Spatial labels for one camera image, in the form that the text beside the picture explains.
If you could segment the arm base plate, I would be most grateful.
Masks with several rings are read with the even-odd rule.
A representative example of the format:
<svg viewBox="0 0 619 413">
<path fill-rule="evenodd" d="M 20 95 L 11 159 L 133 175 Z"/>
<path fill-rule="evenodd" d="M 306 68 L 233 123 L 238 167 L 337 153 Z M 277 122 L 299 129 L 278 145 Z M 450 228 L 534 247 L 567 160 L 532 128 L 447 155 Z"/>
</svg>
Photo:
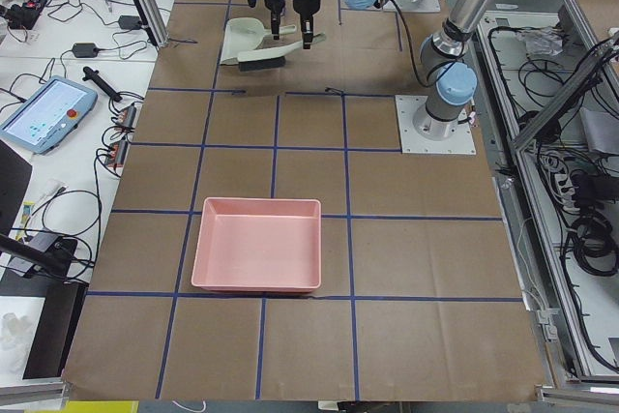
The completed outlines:
<svg viewBox="0 0 619 413">
<path fill-rule="evenodd" d="M 427 96 L 395 95 L 400 150 L 405 155 L 475 156 L 468 115 L 442 122 L 427 112 Z"/>
</svg>

